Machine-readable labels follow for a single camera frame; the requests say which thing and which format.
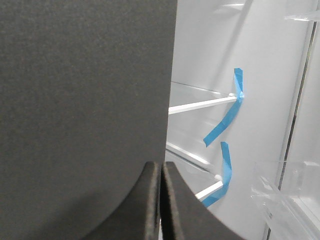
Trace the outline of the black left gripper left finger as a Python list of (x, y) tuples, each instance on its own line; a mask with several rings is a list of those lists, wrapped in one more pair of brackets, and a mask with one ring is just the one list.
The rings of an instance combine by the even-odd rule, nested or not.
[(129, 194), (84, 240), (156, 240), (160, 224), (160, 166), (146, 162)]

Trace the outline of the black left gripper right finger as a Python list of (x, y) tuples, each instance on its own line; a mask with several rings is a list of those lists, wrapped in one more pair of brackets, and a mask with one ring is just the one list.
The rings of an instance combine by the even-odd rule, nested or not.
[(160, 217), (164, 240), (241, 240), (194, 195), (174, 162), (161, 167)]

